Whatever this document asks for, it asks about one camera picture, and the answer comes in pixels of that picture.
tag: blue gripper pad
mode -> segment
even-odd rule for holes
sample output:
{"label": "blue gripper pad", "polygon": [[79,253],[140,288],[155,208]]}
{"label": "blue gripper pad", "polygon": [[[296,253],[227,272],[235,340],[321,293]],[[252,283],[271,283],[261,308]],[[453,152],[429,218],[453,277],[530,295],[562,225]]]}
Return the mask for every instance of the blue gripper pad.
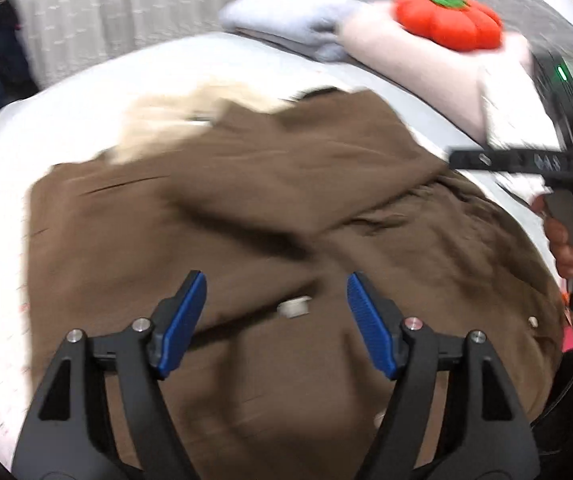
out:
{"label": "blue gripper pad", "polygon": [[148,351],[159,379],[166,379],[180,366],[205,302],[206,277],[199,270],[192,270],[176,295],[162,300],[155,309]]}
{"label": "blue gripper pad", "polygon": [[395,379],[398,364],[393,352],[397,341],[394,341],[374,301],[355,272],[347,281],[347,300],[375,368],[388,379]]}

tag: curtain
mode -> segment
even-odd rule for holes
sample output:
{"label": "curtain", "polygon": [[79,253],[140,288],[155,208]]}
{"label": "curtain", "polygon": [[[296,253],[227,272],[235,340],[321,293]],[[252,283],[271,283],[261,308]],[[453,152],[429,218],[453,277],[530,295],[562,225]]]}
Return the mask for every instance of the curtain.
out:
{"label": "curtain", "polygon": [[217,30],[217,13],[230,1],[12,0],[42,86],[139,48]]}

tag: finger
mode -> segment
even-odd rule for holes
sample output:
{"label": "finger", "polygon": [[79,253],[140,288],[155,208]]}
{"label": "finger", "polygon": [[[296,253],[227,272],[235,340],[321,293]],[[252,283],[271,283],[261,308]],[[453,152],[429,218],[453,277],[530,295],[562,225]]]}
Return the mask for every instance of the finger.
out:
{"label": "finger", "polygon": [[562,222],[555,218],[547,218],[544,224],[545,236],[553,244],[569,243],[569,231]]}
{"label": "finger", "polygon": [[564,278],[565,280],[570,280],[573,278],[573,267],[566,267],[561,266],[560,264],[555,264],[555,270],[557,270],[560,277]]}
{"label": "finger", "polygon": [[573,247],[566,244],[549,244],[549,250],[555,262],[563,267],[573,267]]}
{"label": "finger", "polygon": [[545,202],[546,195],[538,195],[534,198],[531,204],[531,211],[540,214],[547,209],[547,202]]}

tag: mattress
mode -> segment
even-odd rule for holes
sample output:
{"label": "mattress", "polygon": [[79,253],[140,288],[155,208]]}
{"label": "mattress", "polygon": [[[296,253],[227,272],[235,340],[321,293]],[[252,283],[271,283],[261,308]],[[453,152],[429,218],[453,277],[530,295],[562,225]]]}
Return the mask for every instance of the mattress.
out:
{"label": "mattress", "polygon": [[[390,103],[419,141],[435,153],[475,146],[421,100],[346,64],[322,65],[260,41],[224,33],[158,44],[97,65],[0,114],[0,461],[10,467],[30,402],[30,305],[24,280],[26,207],[30,186],[60,162],[87,160],[118,139],[126,106],[145,93],[181,93],[206,76],[246,81],[284,95],[320,75],[370,88]],[[550,269],[541,221],[491,176],[471,176],[531,235]]]}

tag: red pumpkin cushion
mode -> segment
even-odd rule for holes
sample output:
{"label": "red pumpkin cushion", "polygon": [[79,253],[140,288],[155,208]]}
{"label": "red pumpkin cushion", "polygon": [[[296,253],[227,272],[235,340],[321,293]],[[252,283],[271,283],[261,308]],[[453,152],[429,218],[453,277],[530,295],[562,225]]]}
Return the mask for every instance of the red pumpkin cushion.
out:
{"label": "red pumpkin cushion", "polygon": [[391,15],[407,31],[442,46],[468,52],[499,48],[502,20],[476,0],[393,0]]}

